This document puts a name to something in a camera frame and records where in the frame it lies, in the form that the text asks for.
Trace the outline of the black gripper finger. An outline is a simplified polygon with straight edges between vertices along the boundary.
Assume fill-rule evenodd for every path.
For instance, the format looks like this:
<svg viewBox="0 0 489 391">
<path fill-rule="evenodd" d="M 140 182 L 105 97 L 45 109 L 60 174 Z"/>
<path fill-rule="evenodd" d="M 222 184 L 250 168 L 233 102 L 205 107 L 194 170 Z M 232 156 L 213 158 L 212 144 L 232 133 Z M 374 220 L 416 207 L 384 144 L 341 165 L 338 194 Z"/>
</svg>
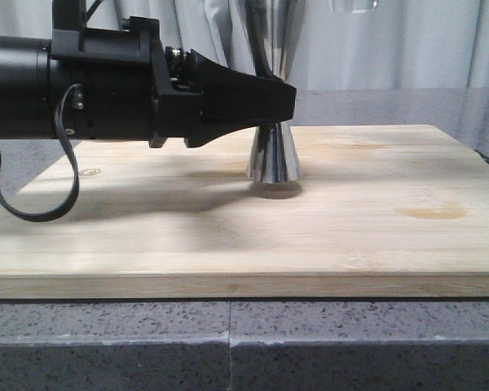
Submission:
<svg viewBox="0 0 489 391">
<path fill-rule="evenodd" d="M 271 29 L 266 21 L 265 13 L 260 11 L 248 13 L 248 40 L 256 75 L 275 79 L 269 61 L 272 49 Z"/>
<path fill-rule="evenodd" d="M 237 72 L 194 50 L 188 56 L 186 76 L 196 98 L 196 123 L 184 137 L 189 148 L 237 130 L 293 118 L 297 90 L 279 78 Z"/>
</svg>

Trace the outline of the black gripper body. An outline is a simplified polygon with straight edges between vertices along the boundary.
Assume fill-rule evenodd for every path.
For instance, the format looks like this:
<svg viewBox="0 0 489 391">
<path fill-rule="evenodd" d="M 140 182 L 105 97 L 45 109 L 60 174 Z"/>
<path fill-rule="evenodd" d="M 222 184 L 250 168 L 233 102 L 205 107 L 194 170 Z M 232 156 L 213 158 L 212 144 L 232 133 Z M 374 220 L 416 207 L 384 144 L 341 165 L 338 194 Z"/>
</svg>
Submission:
<svg viewBox="0 0 489 391">
<path fill-rule="evenodd" d="M 90 28 L 84 15 L 54 16 L 48 64 L 58 136 L 203 146 L 202 95 L 174 88 L 176 57 L 160 29 L 137 16 L 121 31 Z"/>
</svg>

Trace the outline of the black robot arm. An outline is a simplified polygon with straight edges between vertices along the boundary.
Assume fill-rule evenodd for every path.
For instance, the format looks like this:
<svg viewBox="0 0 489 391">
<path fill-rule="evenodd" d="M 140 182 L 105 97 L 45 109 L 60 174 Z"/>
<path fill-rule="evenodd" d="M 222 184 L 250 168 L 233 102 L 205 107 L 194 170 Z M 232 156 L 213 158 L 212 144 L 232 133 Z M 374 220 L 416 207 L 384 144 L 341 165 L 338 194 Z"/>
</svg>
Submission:
<svg viewBox="0 0 489 391">
<path fill-rule="evenodd" d="M 157 20 L 120 31 L 87 26 L 83 1 L 56 1 L 49 40 L 0 36 L 0 139 L 54 138 L 57 103 L 73 84 L 64 126 L 75 139 L 181 138 L 202 147 L 226 134 L 293 117 L 296 90 L 165 47 Z"/>
</svg>

